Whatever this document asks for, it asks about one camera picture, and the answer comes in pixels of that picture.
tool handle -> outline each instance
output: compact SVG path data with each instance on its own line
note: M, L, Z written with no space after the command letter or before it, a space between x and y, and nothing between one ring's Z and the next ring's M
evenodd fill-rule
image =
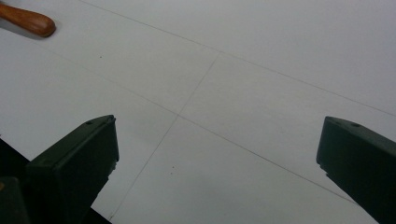
M41 37L55 32L55 22L42 14L0 4L0 18Z

